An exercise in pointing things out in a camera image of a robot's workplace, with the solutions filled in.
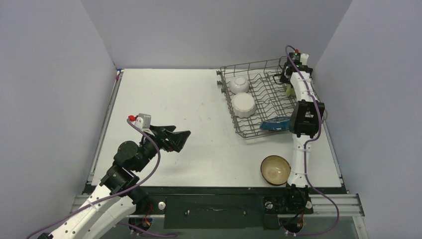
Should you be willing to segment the green mug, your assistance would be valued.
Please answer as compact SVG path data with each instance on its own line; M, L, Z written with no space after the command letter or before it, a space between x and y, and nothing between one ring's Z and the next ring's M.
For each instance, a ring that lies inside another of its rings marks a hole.
M291 84L287 84L286 86L286 96L287 97L296 97L296 92L294 87Z

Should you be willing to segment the plain white bowl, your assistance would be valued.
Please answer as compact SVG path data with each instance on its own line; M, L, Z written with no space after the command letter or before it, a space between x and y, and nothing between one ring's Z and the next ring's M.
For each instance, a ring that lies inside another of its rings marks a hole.
M234 94L247 93L249 90L249 82L244 77L235 77L230 80L229 89Z

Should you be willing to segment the blue leaf-shaped plate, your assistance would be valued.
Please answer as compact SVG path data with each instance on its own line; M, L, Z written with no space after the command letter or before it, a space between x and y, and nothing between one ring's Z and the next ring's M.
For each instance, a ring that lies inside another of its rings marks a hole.
M290 117L275 117L262 121L260 125L261 130L279 131L288 130L290 124Z

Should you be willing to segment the white scalloped black-rimmed dish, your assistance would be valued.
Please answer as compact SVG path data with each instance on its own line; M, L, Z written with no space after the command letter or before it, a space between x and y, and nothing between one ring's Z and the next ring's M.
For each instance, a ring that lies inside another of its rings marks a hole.
M235 94L231 100L234 115L239 118L248 118L256 112L254 98L248 93Z

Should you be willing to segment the brown black-rimmed bowl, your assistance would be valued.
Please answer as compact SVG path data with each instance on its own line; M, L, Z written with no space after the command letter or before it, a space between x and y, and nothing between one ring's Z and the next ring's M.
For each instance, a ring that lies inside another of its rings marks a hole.
M264 158L260 164L260 173L263 179L272 186L285 185L291 173L288 161L277 155Z

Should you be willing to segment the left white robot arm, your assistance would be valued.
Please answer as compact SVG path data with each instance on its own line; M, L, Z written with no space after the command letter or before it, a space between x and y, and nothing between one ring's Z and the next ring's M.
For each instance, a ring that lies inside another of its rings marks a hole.
M113 158L113 164L94 191L75 211L51 226L36 231L40 239L98 239L124 217L143 214L148 209L148 194L141 188L158 169L161 150L180 152L191 135L189 130L176 131L174 125L137 127L142 134L140 143L123 142Z

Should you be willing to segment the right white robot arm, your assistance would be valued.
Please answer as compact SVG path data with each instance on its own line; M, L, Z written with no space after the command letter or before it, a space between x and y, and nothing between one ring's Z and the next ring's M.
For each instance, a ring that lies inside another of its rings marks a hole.
M290 52L281 79L289 89L294 90L297 101L289 122L289 131L293 135L293 157L287 184L300 189L309 186L307 162L311 142L317 140L321 134L325 110L324 103L318 101L312 88L313 70L307 66L308 57L308 54L297 49Z

